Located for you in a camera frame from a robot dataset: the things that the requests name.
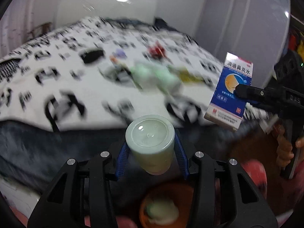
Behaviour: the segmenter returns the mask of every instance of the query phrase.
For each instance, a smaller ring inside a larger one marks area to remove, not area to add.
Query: finger
[[[299,140],[297,140],[297,142],[295,143],[295,146],[297,148],[302,148],[304,146],[304,137],[302,137]]]
[[[283,135],[284,133],[285,133],[285,128],[284,128],[283,125],[280,125],[280,127],[279,127],[279,134]]]
[[[292,152],[286,152],[286,151],[283,151],[282,149],[278,148],[277,149],[277,154],[278,154],[278,157],[283,159],[283,160],[291,160],[293,158],[293,153]]]
[[[299,150],[300,150],[300,155],[299,155],[299,159],[298,159],[298,164],[300,164],[304,161],[304,149],[301,148]]]
[[[283,160],[283,159],[281,159],[281,158],[277,158],[277,165],[279,166],[279,167],[286,167],[288,164],[290,163],[290,160],[288,160],[288,161],[285,161],[285,160]]]
[[[280,148],[280,149],[282,149],[283,151],[286,151],[286,152],[291,152],[292,145],[288,140],[286,140],[286,138],[284,136],[282,136],[282,135],[278,136],[278,143],[279,143],[278,148]]]

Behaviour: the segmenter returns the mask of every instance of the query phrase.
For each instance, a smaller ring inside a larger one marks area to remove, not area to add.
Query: green object
[[[142,89],[152,89],[158,87],[165,94],[179,91],[182,82],[180,78],[170,73],[168,68],[155,63],[136,62],[131,68],[133,80]]]
[[[157,225],[173,224],[179,217],[178,208],[169,198],[154,199],[146,206],[149,222]]]

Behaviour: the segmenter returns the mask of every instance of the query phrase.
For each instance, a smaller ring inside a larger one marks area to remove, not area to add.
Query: black and white patterned blanket
[[[159,42],[170,61],[158,64],[187,69],[208,81],[184,83],[168,98],[159,90],[145,92],[128,71],[106,77],[118,49],[127,68],[150,61],[148,47]],[[87,49],[102,48],[104,57],[84,63]],[[205,124],[222,63],[183,33],[141,23],[84,18],[34,39],[5,56],[0,63],[0,120],[13,119],[50,130],[118,128],[143,115],[158,114],[175,126]]]

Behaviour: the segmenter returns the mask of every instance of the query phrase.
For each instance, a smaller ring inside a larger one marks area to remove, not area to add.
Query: bed
[[[185,81],[178,94],[144,91],[128,69],[134,62],[154,62],[148,48],[156,43],[165,49],[164,67],[186,71],[203,81]],[[88,49],[102,49],[104,57],[87,62]],[[123,68],[112,67],[110,56]],[[227,145],[257,126],[245,122],[237,133],[211,125],[203,118],[222,70],[222,63],[188,35],[158,19],[154,25],[128,19],[86,17],[27,42],[0,63],[0,169],[1,174],[42,192],[69,158],[84,161],[107,150],[124,136],[134,119],[157,114],[166,117],[198,149],[225,159]],[[245,118],[265,116],[248,109]],[[134,176],[142,184],[133,188]],[[111,185],[114,201],[132,191],[142,195],[157,182],[179,176],[177,164],[157,181],[130,157],[123,185]]]

